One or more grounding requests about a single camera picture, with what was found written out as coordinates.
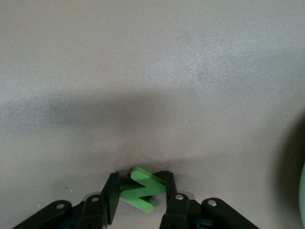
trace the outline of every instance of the green foam letter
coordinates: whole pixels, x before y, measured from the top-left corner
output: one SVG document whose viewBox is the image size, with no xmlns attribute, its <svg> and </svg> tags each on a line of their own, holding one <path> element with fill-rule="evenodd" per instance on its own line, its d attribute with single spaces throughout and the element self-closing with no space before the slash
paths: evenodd
<svg viewBox="0 0 305 229">
<path fill-rule="evenodd" d="M 121 199 L 142 211 L 152 212 L 153 199 L 150 196 L 165 192 L 164 181 L 138 166 L 132 168 L 131 178 L 138 184 L 123 186 Z"/>
</svg>

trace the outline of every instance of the green foam piece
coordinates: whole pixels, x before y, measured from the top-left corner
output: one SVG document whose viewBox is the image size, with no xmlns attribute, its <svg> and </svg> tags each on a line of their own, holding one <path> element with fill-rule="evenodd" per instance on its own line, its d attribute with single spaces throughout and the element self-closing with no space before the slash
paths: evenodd
<svg viewBox="0 0 305 229">
<path fill-rule="evenodd" d="M 123 186 L 121 199 L 142 211 L 152 212 L 153 199 L 150 196 L 165 192 L 164 181 L 139 166 L 132 168 L 131 178 L 137 184 Z"/>
</svg>

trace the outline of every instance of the metal screw head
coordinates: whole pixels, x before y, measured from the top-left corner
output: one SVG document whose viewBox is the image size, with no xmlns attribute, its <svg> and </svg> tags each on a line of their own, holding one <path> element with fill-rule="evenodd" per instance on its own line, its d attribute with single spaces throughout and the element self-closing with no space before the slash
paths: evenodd
<svg viewBox="0 0 305 229">
<path fill-rule="evenodd" d="M 177 194 L 175 197 L 177 200 L 183 200 L 183 196 L 181 194 Z"/>
<path fill-rule="evenodd" d="M 64 208 L 64 207 L 65 207 L 64 204 L 59 204 L 59 205 L 56 206 L 56 209 L 62 209 L 62 208 Z"/>
<path fill-rule="evenodd" d="M 215 200 L 210 199 L 210 200 L 208 200 L 208 205 L 210 205 L 210 206 L 212 206 L 212 207 L 215 207 L 215 206 L 217 206 L 217 203 L 216 203 Z"/>
<path fill-rule="evenodd" d="M 92 201 L 92 202 L 97 202 L 97 201 L 99 201 L 99 198 L 98 198 L 98 197 L 93 197 L 93 198 L 91 199 L 91 201 Z"/>
</svg>

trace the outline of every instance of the green object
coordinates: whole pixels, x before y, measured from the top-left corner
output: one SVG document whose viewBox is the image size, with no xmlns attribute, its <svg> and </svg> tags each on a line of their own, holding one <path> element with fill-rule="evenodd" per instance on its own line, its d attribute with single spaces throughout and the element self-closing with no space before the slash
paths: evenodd
<svg viewBox="0 0 305 229">
<path fill-rule="evenodd" d="M 164 181 L 138 166 L 132 168 L 131 178 L 138 184 L 123 186 L 121 199 L 142 211 L 152 212 L 153 199 L 150 196 L 165 192 Z"/>
<path fill-rule="evenodd" d="M 299 203 L 303 227 L 305 228 L 305 165 L 303 167 L 300 180 Z"/>
</svg>

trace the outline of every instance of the gray surface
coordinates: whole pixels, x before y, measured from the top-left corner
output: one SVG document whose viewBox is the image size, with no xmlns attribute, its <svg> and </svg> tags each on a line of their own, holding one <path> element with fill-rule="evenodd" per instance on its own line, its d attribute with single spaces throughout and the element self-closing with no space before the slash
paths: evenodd
<svg viewBox="0 0 305 229">
<path fill-rule="evenodd" d="M 2 0 L 0 228 L 134 165 L 169 169 L 262 229 L 302 228 L 287 166 L 303 163 L 290 139 L 304 12 L 303 0 Z M 152 214 L 120 202 L 111 228 L 155 229 L 164 211 L 162 197 Z"/>
</svg>

